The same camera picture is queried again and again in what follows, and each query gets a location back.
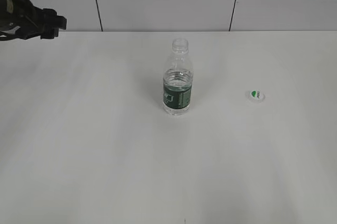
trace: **clear plastic bottle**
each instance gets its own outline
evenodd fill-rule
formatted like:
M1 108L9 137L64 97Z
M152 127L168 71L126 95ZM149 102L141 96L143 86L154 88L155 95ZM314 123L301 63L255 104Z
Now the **clear plastic bottle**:
M165 64L163 77L163 106L170 115L181 115L190 107L193 65L189 56L189 42L185 38L173 40L172 53Z

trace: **green bottle label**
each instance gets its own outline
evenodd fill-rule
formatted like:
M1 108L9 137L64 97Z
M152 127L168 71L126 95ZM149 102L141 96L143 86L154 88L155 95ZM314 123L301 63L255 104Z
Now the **green bottle label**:
M192 86L184 91L174 91L164 85L164 104L172 109L187 107L191 101Z

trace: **bottle mouth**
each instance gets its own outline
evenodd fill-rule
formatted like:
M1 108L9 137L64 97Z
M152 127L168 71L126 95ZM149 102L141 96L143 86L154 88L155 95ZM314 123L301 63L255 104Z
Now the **bottle mouth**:
M185 54L189 51L189 41L185 38L177 38L173 40L172 51L174 53Z

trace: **bottle neck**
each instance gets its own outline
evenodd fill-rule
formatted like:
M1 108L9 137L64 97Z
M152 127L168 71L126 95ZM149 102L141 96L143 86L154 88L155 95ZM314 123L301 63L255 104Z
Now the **bottle neck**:
M176 56L185 56L189 53L189 50L172 50L173 54L176 55Z

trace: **water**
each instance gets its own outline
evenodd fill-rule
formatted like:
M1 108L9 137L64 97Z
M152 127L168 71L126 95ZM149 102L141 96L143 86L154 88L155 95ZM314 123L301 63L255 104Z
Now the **water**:
M169 69L165 72L163 77L164 99L165 95L172 102L168 103L171 107L163 102L166 112L171 115L181 115L185 113L190 107L190 96L192 88L193 74L186 69Z

